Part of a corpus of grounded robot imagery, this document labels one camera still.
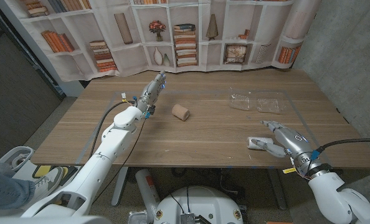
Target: yellow label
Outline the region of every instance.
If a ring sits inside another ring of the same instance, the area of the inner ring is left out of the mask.
[[[290,172],[296,172],[296,169],[294,167],[292,168],[289,168],[289,169],[285,169],[285,170],[282,170],[284,174],[288,174]]]

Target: vase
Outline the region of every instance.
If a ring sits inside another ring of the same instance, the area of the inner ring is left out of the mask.
[[[207,28],[206,37],[208,37],[209,40],[214,40],[214,38],[217,36],[218,36],[218,28],[217,28],[216,15],[211,14],[209,28]]]
[[[128,27],[124,13],[115,14],[115,19],[124,44],[132,44],[133,38],[131,37],[130,28]]]
[[[167,67],[170,66],[170,60],[168,59],[167,54],[164,54],[163,64],[164,66],[167,66]]]
[[[157,47],[154,48],[153,58],[154,58],[154,62],[156,62],[156,64],[158,64],[158,65],[163,64],[163,55],[161,54],[161,52],[159,51],[159,49]]]
[[[163,41],[163,37],[160,35],[160,32],[157,32],[156,41]]]

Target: table leg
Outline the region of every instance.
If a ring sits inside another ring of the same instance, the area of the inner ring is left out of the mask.
[[[285,200],[285,194],[283,193],[282,184],[279,180],[278,170],[276,169],[268,169],[268,176],[271,180],[271,186],[273,189],[273,193],[275,194],[275,197],[277,199],[278,208],[280,210],[286,210],[286,200]]]
[[[126,182],[127,171],[129,167],[122,167],[118,173],[115,192],[111,198],[111,205],[117,206],[120,203],[120,198],[124,190],[124,185]]]

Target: bookshelf backdrop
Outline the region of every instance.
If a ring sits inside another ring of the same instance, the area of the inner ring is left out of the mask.
[[[5,1],[63,81],[145,70],[288,68],[320,4],[320,0]],[[150,31],[153,21],[165,26],[161,38]],[[181,32],[185,39],[178,36]],[[55,34],[56,40],[45,36]],[[104,50],[91,48],[95,41],[104,42],[108,54],[97,55]],[[61,50],[54,44],[62,44]]]

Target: wooden table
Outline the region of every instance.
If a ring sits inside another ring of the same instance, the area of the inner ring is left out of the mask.
[[[121,92],[126,92],[128,98],[139,97],[156,74],[93,80],[38,148],[32,162],[84,164],[90,154],[91,135],[106,109],[121,101]],[[146,120],[127,166],[289,168],[289,158],[278,159],[264,151],[247,149],[248,136],[274,137],[259,123],[263,119],[296,129],[313,147],[316,143],[360,138],[302,70],[168,73],[166,80],[156,112]],[[282,114],[230,108],[230,87],[282,92],[286,108]],[[175,104],[190,110],[188,120],[181,121],[171,114]],[[101,133],[127,106],[120,105],[107,116]],[[129,152],[126,150],[115,164],[122,164]],[[370,148],[365,143],[329,147],[322,158],[336,168],[370,169]]]

